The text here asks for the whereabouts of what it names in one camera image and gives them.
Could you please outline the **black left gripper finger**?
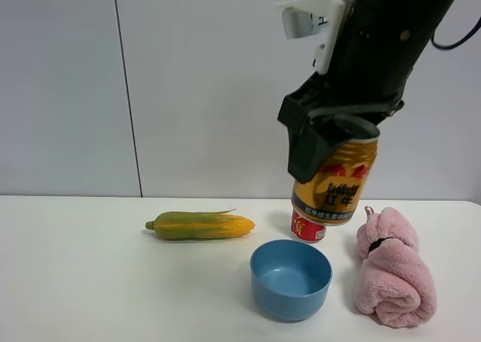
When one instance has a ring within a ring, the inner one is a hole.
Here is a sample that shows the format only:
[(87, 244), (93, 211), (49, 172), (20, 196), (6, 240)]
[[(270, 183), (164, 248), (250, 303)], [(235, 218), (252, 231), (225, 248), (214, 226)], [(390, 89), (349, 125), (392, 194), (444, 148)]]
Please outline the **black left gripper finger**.
[(299, 183), (311, 181), (320, 167), (352, 138), (346, 116), (311, 120), (299, 135), (289, 136), (288, 172)]

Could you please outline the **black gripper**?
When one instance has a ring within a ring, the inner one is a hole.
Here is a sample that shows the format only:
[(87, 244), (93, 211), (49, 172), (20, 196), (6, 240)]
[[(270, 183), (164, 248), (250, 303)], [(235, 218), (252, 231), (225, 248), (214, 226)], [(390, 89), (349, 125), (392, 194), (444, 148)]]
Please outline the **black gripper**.
[(287, 95), (278, 120), (291, 135), (331, 115), (376, 125), (402, 108), (404, 87), (455, 0), (344, 1), (343, 21), (326, 68)]

